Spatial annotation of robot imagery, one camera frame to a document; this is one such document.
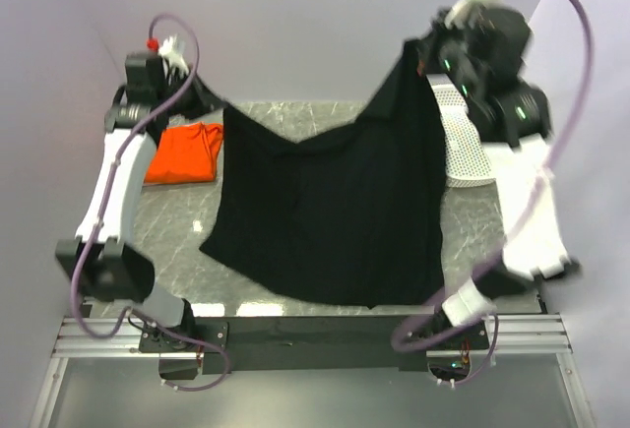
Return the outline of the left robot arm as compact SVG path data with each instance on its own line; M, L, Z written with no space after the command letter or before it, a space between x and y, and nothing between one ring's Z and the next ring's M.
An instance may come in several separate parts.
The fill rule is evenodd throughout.
M143 320L149 335L187 343L199 336L190 303L156 282L153 263L131 245L145 185L212 182L223 140L219 124L201 117L222 101L173 49L132 53L127 81L104 118L103 160L88 210L55 258L71 281L70 305L81 316L85 297L122 301L122 315Z

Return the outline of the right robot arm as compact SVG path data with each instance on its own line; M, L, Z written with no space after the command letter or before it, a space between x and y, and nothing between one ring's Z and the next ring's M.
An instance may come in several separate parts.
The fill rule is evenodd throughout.
M438 13L421 51L424 73L446 75L466 103L488 157L505 233L499 251L441 302L439 315L449 329L491 314L499 297L580 272L556 216L549 103L520 75L531 34L514 9L460 5Z

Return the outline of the black t-shirt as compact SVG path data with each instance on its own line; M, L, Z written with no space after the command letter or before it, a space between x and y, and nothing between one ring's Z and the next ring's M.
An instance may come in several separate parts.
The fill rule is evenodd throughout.
M438 291L446 142L421 46L404 43L352 122L300 142L227 107L220 205L201 251L312 303L418 305Z

